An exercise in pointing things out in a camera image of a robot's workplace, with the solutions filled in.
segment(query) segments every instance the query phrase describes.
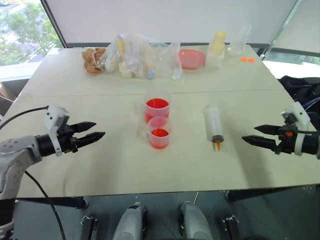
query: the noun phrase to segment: pink plate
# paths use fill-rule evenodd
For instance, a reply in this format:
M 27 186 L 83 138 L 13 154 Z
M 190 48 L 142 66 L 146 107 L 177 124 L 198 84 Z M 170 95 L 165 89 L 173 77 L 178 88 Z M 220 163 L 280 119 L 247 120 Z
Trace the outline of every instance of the pink plate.
M 184 69 L 197 69 L 205 63 L 205 55 L 192 49 L 181 49 L 179 58 Z

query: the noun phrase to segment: black cable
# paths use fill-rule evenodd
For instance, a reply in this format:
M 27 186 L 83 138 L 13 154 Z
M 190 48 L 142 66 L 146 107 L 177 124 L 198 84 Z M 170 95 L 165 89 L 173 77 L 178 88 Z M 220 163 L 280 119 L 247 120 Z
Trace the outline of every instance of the black cable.
M 297 134 L 311 134 L 311 135 L 320 135 L 320 131 L 301 131 L 301 130 L 298 130 L 294 127 L 292 127 L 291 125 L 289 124 L 286 124 L 286 126 L 293 132 L 297 133 Z
M 311 134 L 311 135 L 320 135 L 320 131 L 296 131 L 298 134 Z
M 25 171 L 25 174 L 31 178 L 32 181 L 34 181 L 34 183 L 38 186 L 38 188 L 40 189 L 40 191 L 43 193 L 43 195 L 45 196 L 45 199 L 48 201 L 48 203 L 50 204 L 53 212 L 54 212 L 54 215 L 55 215 L 55 218 L 56 218 L 56 221 L 58 222 L 58 225 L 59 225 L 59 228 L 60 228 L 60 232 L 61 232 L 61 236 L 62 236 L 62 239 L 63 240 L 66 240 L 66 235 L 65 235 L 65 231 L 64 231 L 64 228 L 62 227 L 62 223 L 61 223 L 61 220 L 60 220 L 60 217 L 58 215 L 58 212 L 57 212 L 57 209 L 55 207 L 55 205 L 53 204 L 52 200 L 50 199 L 50 197 L 47 195 L 47 193 L 45 192 L 45 190 L 42 188 L 42 186 L 40 185 L 40 183 L 27 171 Z
M 33 108 L 33 109 L 29 109 L 27 111 L 23 111 L 23 112 L 20 112 L 18 113 L 17 115 L 14 115 L 12 117 L 10 117 L 8 120 L 6 120 L 4 123 L 2 123 L 0 125 L 0 130 L 5 126 L 7 125 L 9 122 L 11 122 L 13 119 L 17 118 L 17 117 L 20 117 L 21 115 L 23 114 L 27 114 L 27 113 L 31 113 L 31 112 L 34 112 L 34 111 L 39 111 L 39 110 L 44 110 L 44 109 L 48 109 L 49 106 L 43 106 L 43 107 L 38 107 L 38 108 Z

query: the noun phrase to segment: table leg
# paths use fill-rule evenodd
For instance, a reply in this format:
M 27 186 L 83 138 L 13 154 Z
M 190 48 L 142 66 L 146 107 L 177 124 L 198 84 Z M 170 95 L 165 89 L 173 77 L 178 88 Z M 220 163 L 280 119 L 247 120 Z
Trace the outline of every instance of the table leg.
M 244 199 L 254 198 L 266 194 L 273 194 L 276 192 L 291 189 L 292 187 L 280 188 L 264 188 L 264 189 L 248 189 L 248 190 L 230 190 L 225 194 L 225 199 L 228 202 L 236 202 Z
M 73 207 L 77 209 L 86 209 L 88 202 L 84 200 L 84 197 L 50 197 L 54 205 Z M 48 204 L 48 201 L 44 197 L 20 197 L 18 200 Z

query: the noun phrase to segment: tree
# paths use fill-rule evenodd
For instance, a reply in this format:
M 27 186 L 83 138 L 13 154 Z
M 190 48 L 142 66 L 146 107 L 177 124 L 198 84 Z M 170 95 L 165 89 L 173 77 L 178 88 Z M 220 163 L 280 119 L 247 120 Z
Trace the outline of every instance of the tree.
M 28 60 L 29 55 L 29 51 L 23 52 L 16 44 L 7 43 L 0 37 L 0 66 L 23 63 Z
M 31 51 L 22 50 L 17 44 L 0 38 L 0 65 L 25 62 L 32 54 L 45 56 L 51 48 L 62 47 L 41 4 L 26 3 L 23 12 L 0 13 L 0 36 L 14 34 L 16 42 L 28 45 Z

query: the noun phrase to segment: clear plastic bag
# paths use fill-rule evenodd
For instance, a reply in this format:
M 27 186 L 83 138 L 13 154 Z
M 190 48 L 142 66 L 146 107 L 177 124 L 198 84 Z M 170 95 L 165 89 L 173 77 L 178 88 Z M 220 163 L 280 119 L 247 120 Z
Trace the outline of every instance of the clear plastic bag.
M 120 72 L 125 78 L 182 79 L 180 43 L 166 44 L 141 34 L 116 36 L 98 61 L 103 72 Z

